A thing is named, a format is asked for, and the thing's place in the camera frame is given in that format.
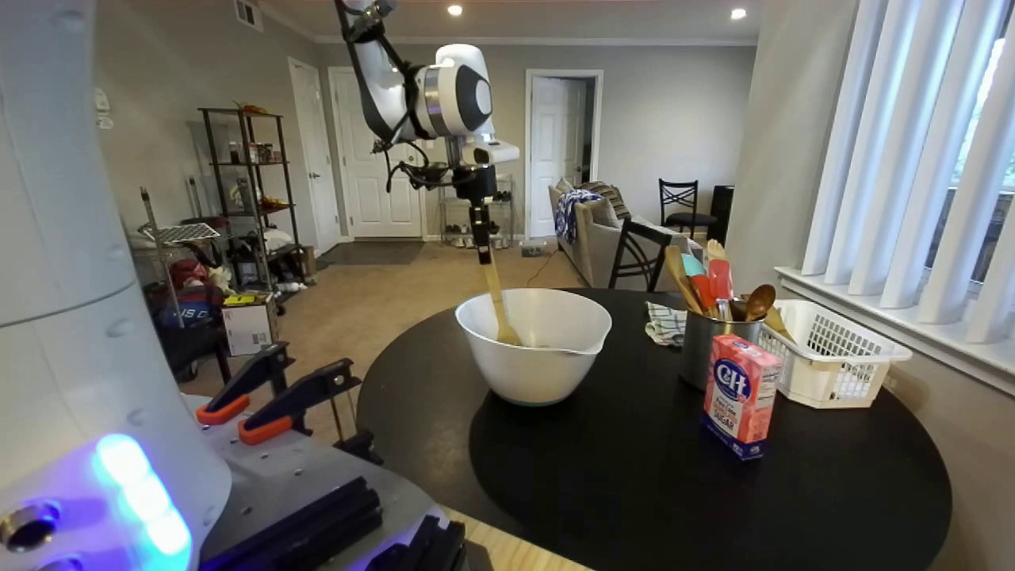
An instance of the doorway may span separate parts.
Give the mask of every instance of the doorway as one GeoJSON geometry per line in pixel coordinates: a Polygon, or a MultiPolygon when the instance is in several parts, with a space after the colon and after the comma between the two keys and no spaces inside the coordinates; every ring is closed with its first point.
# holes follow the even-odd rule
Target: doorway
{"type": "MultiPolygon", "coordinates": [[[[359,105],[351,67],[329,67],[334,129],[341,161],[345,228],[351,239],[421,239],[421,190],[402,174],[385,177],[385,165],[374,148],[359,105]]],[[[405,147],[389,148],[389,161],[415,161],[405,147]]]]}
{"type": "Polygon", "coordinates": [[[310,209],[310,239],[314,257],[340,246],[340,198],[335,177],[329,165],[329,143],[327,143],[327,120],[324,120],[324,94],[319,94],[319,74],[310,63],[288,57],[288,81],[295,100],[295,128],[305,158],[308,177],[308,209],[310,209]]]}
{"type": "Polygon", "coordinates": [[[527,239],[556,239],[545,190],[560,177],[600,177],[603,71],[528,71],[527,74],[527,239]]]}

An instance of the white robot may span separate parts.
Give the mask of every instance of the white robot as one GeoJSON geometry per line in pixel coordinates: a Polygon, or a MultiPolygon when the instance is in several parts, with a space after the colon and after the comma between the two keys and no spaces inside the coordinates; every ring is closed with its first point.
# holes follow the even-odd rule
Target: white robot
{"type": "MultiPolygon", "coordinates": [[[[365,120],[384,147],[447,140],[447,165],[399,172],[471,201],[488,263],[491,161],[518,148],[494,143],[481,54],[410,71],[384,42],[389,6],[340,2],[365,120]]],[[[87,105],[91,22],[94,0],[5,0],[0,18],[0,568],[195,568],[233,474],[135,285],[87,105]]]]}

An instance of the room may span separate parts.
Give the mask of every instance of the room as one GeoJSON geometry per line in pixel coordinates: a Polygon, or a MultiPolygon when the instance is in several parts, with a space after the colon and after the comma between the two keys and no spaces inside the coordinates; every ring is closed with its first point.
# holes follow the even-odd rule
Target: room
{"type": "MultiPolygon", "coordinates": [[[[497,137],[527,147],[527,71],[603,71],[605,124],[597,177],[623,186],[638,217],[656,213],[663,172],[674,177],[690,172],[703,186],[732,185],[728,255],[735,280],[778,283],[775,266],[799,266],[804,257],[857,6],[769,0],[760,6],[758,49],[744,37],[727,49],[703,42],[690,42],[690,49],[491,42],[484,57],[494,81],[497,137]]],[[[410,37],[405,54],[424,60],[431,44],[410,37]]],[[[125,228],[147,221],[139,186],[151,193],[160,218],[194,217],[188,182],[195,174],[194,124],[198,124],[195,109],[203,105],[250,102],[286,115],[295,202],[310,202],[288,57],[318,67],[324,82],[327,67],[348,63],[341,44],[305,37],[291,22],[272,18],[266,2],[261,33],[236,22],[233,2],[224,0],[143,6],[100,0],[94,6],[94,86],[107,94],[94,111],[110,120],[98,143],[125,228]]],[[[527,186],[519,161],[507,172],[514,186],[527,186]]],[[[436,243],[439,207],[436,198],[427,201],[421,239],[436,243]]],[[[295,217],[301,233],[314,228],[310,209],[295,209],[295,217]]],[[[891,322],[877,322],[875,310],[862,324],[891,331],[891,322]]],[[[935,568],[1009,568],[1015,551],[1004,531],[1015,526],[1015,495],[1004,477],[1015,470],[1015,455],[997,444],[997,435],[1015,430],[1011,369],[982,376],[982,369],[941,359],[935,344],[912,347],[912,351],[917,359],[891,376],[888,391],[911,405],[948,468],[951,526],[935,568]]]]}

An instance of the table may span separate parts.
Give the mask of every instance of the table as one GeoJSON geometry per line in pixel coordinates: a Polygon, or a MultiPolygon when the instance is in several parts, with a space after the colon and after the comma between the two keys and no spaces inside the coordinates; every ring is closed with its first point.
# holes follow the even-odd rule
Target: table
{"type": "Polygon", "coordinates": [[[679,356],[643,336],[643,295],[584,295],[616,327],[545,409],[484,391],[454,310],[394,339],[359,398],[385,468],[592,568],[928,568],[948,474],[895,398],[846,414],[781,400],[766,457],[741,462],[703,435],[679,356]]]}

